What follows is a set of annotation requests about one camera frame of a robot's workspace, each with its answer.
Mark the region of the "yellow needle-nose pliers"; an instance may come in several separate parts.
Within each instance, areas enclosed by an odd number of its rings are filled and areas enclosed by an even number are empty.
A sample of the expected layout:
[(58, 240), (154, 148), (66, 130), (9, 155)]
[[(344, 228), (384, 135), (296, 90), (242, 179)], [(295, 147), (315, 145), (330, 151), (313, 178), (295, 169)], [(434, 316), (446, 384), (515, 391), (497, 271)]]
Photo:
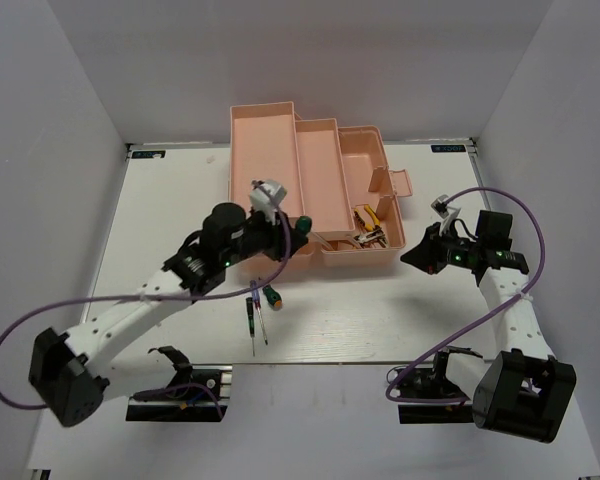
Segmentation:
[(353, 214), (362, 232), (372, 232), (381, 227), (379, 218), (369, 204), (354, 207)]

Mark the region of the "thin green precision screwdriver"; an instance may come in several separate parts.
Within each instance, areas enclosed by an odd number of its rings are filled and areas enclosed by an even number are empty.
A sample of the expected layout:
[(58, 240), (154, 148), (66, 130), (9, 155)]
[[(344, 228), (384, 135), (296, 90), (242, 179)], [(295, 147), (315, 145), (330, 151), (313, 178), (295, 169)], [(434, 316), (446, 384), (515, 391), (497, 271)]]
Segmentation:
[(246, 304), (246, 313), (248, 320), (248, 328), (249, 335), (252, 344), (252, 355), (255, 355), (255, 338), (256, 338), (256, 330), (255, 330), (255, 317), (254, 317), (254, 302), (253, 299), (248, 297), (245, 299)]

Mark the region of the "pink plastic toolbox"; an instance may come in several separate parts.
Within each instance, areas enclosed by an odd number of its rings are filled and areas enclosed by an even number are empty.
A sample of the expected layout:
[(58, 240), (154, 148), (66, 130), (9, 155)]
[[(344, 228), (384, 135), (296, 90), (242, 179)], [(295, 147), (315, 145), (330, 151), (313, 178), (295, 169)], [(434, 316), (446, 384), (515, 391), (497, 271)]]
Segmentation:
[[(230, 201), (248, 209), (252, 181), (271, 179), (287, 190), (281, 207), (290, 219), (313, 221), (289, 269), (379, 266), (405, 247), (399, 200), (411, 196), (411, 180), (407, 171), (390, 169), (376, 127), (304, 120), (293, 102), (233, 106), (230, 118)], [(354, 243), (362, 231), (353, 208), (364, 204), (379, 218), (387, 248)]]

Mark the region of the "yellow combination pliers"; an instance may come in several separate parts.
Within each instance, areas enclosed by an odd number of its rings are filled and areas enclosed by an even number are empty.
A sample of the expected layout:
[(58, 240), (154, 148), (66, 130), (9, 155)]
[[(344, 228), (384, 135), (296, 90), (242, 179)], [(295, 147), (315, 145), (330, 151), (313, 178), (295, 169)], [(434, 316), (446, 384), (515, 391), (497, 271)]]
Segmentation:
[(387, 248), (388, 243), (384, 231), (379, 228), (372, 228), (370, 231), (364, 231), (353, 237), (354, 243), (360, 248), (371, 248), (378, 245), (381, 248)]

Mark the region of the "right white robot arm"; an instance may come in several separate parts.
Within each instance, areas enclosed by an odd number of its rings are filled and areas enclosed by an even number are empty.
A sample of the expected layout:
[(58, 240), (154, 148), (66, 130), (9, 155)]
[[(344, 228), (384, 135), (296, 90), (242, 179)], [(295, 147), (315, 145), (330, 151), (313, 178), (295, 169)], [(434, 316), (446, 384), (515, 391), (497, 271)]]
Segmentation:
[(447, 343), (433, 353), (430, 368), (406, 366), (391, 391), (414, 405), (470, 410), (484, 430), (541, 443), (554, 441), (576, 386), (572, 365), (557, 360), (541, 333), (530, 296), (529, 267), (512, 250), (510, 214), (483, 210), (474, 232), (456, 208), (443, 208), (421, 242), (401, 261), (434, 275), (447, 266), (469, 270), (494, 316), (497, 355), (487, 361), (470, 347)]

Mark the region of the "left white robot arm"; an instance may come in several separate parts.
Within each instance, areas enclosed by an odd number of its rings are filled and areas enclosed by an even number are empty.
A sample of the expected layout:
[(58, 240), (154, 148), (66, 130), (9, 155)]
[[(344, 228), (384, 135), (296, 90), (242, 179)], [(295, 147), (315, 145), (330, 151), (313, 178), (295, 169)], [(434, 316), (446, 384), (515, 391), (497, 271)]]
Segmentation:
[(262, 254), (281, 262), (308, 242), (312, 221), (291, 223), (285, 213), (224, 202), (200, 230), (139, 289), (136, 299), (116, 302), (86, 324), (62, 333), (52, 328), (34, 340), (29, 382), (64, 427), (91, 416), (106, 400), (131, 394), (133, 381), (112, 360), (161, 321), (188, 308), (221, 285), (227, 268)]

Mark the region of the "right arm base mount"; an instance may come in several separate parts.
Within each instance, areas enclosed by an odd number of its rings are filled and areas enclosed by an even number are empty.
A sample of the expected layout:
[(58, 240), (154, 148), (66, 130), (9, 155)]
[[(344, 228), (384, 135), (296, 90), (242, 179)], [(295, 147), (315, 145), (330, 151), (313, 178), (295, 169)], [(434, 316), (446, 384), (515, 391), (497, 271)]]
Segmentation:
[(456, 400), (459, 388), (433, 373), (431, 367), (416, 368), (392, 390), (392, 395), (409, 398), (398, 404), (401, 425), (472, 424), (471, 403)]

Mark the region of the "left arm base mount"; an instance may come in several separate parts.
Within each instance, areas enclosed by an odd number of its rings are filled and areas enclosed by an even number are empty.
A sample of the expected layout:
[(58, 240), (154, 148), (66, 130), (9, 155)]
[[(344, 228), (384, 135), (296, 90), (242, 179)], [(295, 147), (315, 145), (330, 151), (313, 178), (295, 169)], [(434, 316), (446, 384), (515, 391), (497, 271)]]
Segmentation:
[(127, 422), (219, 423), (230, 399), (233, 367), (194, 365), (176, 373), (167, 387), (140, 393), (127, 405)]

